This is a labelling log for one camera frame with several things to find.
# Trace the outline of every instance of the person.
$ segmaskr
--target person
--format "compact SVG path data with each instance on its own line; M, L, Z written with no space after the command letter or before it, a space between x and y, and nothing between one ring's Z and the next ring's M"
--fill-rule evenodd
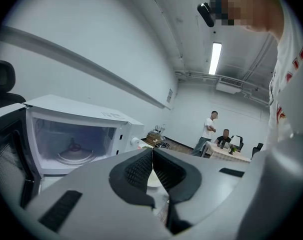
M262 148L271 149L293 133L276 98L303 68L303 29L283 0L210 0L210 7L228 25L267 32L277 41L277 62L269 84L270 117Z
M191 155L196 156L202 149L202 154L206 152L206 142L210 142L212 140L212 132L216 132L214 119L218 116L217 111L211 112L209 118L206 119L205 123L203 124L202 136L200 137L196 147L191 152Z
M218 137L214 143L217 144L217 146L219 146L222 141L230 143L232 139L229 137L229 134L230 134L230 130L228 129L223 130L222 136Z

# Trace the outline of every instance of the fluorescent light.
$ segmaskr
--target fluorescent light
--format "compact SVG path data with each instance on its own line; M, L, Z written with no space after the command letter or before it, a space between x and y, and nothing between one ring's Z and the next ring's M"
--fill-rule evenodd
M212 44L212 54L211 54L211 61L210 61L210 68L209 68L209 74L215 75L218 62L220 61L222 51L222 44L218 42L214 42Z

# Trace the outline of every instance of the white wall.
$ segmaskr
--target white wall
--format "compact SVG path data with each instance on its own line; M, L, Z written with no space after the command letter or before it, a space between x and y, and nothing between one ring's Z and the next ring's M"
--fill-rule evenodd
M47 94L116 109L145 125L145 138L155 125L165 124L170 110L116 88L56 60L0 42L0 60L10 62L16 73L11 93L27 101Z
M212 111L218 112L218 119L214 121L217 132L213 134L212 142L223 135L224 129L229 129L230 137L243 137L241 153L251 158L253 147L265 141L269 110L241 94L229 94L198 84L179 84L164 135L194 148L202 136L205 119Z
M4 24L79 54L171 107L169 90L177 91L172 66L129 0L21 0Z

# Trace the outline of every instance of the white t-shirt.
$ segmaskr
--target white t-shirt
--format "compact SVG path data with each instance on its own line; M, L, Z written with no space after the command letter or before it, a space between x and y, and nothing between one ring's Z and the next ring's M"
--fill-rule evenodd
M284 1L280 2L284 29L277 47L277 63L269 84L270 118L264 150L273 148L279 141L287 139L293 133L286 112L278 104L276 97L296 72L303 68L303 28L291 8Z
M207 118L205 123L203 124L202 137L206 139L212 139L212 130L208 130L207 126L214 127L214 121L210 118Z

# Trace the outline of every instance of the white desk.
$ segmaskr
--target white desk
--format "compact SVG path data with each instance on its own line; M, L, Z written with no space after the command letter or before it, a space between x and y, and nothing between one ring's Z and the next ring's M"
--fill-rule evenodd
M240 152L233 152L232 154L228 153L227 148L221 149L217 144L211 143L209 141L205 144L208 148L207 153L210 154L211 159L221 159L225 161L233 161L233 162L243 162L250 163L251 159L242 156Z

